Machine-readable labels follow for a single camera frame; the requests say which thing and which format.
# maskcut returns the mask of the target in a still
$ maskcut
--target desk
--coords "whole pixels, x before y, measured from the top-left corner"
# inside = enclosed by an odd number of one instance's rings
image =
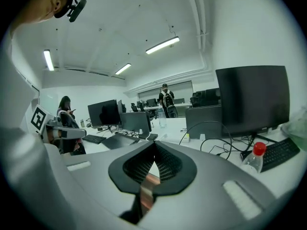
[[[154,126],[152,127],[152,133],[158,134],[157,140],[172,142],[176,144],[180,142],[182,136],[184,135],[184,133],[181,133],[180,131],[183,128],[186,128],[185,118],[168,118],[167,128],[160,128],[159,119],[154,119],[151,123]],[[104,131],[97,134],[97,130],[94,131],[92,130],[91,132],[88,132],[88,134],[103,136],[103,137],[112,136],[110,131]],[[281,133],[279,129],[264,136],[276,141],[285,139],[285,136]],[[189,142],[182,142],[181,145],[191,149],[200,150],[202,142],[203,142],[202,140],[191,139]],[[208,140],[203,144],[202,151],[209,152],[214,145],[223,147],[223,142],[219,140]],[[247,147],[247,145],[244,144],[243,142],[237,142],[237,141],[234,141],[233,145],[240,150],[245,150],[245,148]],[[84,141],[84,147],[86,153],[109,151],[109,149],[105,147],[103,144],[96,145],[94,143],[86,141]],[[221,152],[223,152],[222,149],[215,147],[211,151],[211,154],[217,154]],[[226,158],[227,155],[228,155],[227,153],[223,153],[221,157]],[[240,158],[240,152],[232,149],[228,161],[236,166],[240,166],[242,163],[242,160]],[[299,185],[306,168],[307,168],[307,153],[301,150],[299,154],[297,154],[295,157],[291,158],[287,162],[266,172],[256,174],[255,178],[258,179],[260,182],[262,182],[264,185],[266,185],[267,188],[269,188],[276,197],[280,197],[287,191],[295,189]],[[151,168],[150,173],[159,176],[159,171],[155,164]]]
[[[175,107],[190,107],[192,106],[191,103],[180,103],[180,104],[175,104]],[[156,110],[159,109],[158,106],[153,106],[153,107],[144,107],[144,110]]]

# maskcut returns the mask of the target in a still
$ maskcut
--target ceiling light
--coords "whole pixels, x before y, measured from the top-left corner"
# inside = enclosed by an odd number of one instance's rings
[[[44,56],[45,56],[49,71],[54,71],[54,67],[53,67],[51,55],[50,55],[50,50],[44,50]]]
[[[157,51],[161,48],[164,48],[164,47],[169,46],[171,44],[174,44],[176,42],[179,42],[179,37],[177,37],[177,36],[173,37],[171,39],[168,39],[168,40],[166,40],[166,41],[164,41],[164,42],[162,42],[162,43],[160,43],[160,44],[158,44],[158,45],[156,45],[156,46],[154,46],[150,49],[147,49],[146,53],[149,55],[149,54],[153,53],[154,51]]]
[[[124,70],[126,70],[128,67],[130,67],[131,66],[131,64],[127,64],[127,65],[125,65],[122,69],[120,69],[117,73],[115,73],[116,75],[119,75],[120,73],[122,73]]]

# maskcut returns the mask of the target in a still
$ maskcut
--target plastic bottle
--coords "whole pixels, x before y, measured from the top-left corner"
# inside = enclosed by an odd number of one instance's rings
[[[80,123],[81,123],[81,127],[82,127],[82,128],[84,128],[84,127],[85,127],[85,125],[84,125],[84,121],[83,121],[83,119],[81,119]]]
[[[253,151],[243,160],[241,169],[249,174],[260,173],[263,166],[263,155],[266,150],[266,145],[262,142],[257,142],[254,145]]]
[[[161,105],[159,105],[158,115],[159,115],[160,128],[166,128],[166,116],[164,109]]]

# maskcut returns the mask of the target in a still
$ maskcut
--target keyboard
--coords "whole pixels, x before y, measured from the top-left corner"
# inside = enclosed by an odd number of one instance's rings
[[[106,139],[105,137],[92,136],[92,135],[87,135],[86,137],[83,138],[83,140],[86,140],[88,142],[92,142],[92,143],[95,143],[95,144],[100,144],[105,139]]]
[[[244,160],[252,151],[244,151],[241,153],[241,158]],[[300,152],[297,145],[290,139],[276,142],[267,146],[263,155],[263,167],[261,172],[270,170],[277,165],[280,165]]]

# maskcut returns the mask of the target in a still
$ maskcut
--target woman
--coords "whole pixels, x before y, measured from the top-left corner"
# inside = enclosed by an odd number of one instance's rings
[[[73,117],[73,119],[75,119],[73,111],[71,110],[71,100],[68,96],[64,96],[61,102],[59,103],[57,115],[59,115],[59,111],[66,111],[68,114],[70,114]]]
[[[73,111],[71,110],[71,100],[68,96],[64,96],[60,101],[57,116],[61,117],[64,127],[79,128],[78,125],[76,123],[73,124],[71,119],[67,118],[66,115],[60,115],[60,111],[66,111],[70,116],[72,116],[73,119],[75,119]],[[71,151],[71,148],[73,147],[72,155],[86,154],[84,146],[81,142],[81,139],[63,140],[63,152],[66,153],[67,151]]]

